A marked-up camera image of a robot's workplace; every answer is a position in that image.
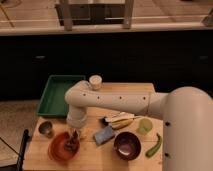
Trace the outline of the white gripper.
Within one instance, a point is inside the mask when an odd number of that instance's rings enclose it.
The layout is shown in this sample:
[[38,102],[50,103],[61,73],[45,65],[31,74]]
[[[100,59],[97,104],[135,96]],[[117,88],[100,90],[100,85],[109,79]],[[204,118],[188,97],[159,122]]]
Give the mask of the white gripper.
[[75,129],[81,129],[85,126],[87,120],[86,109],[82,107],[70,106],[67,114],[67,124]]

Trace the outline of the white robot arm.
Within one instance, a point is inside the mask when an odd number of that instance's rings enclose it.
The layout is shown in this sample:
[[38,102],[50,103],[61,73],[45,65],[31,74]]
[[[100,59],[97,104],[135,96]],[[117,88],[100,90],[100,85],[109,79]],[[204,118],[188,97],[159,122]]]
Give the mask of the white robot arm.
[[86,109],[148,115],[163,120],[162,171],[213,171],[213,98],[195,87],[169,93],[145,91],[95,91],[80,81],[65,94],[69,105],[67,124],[86,124]]

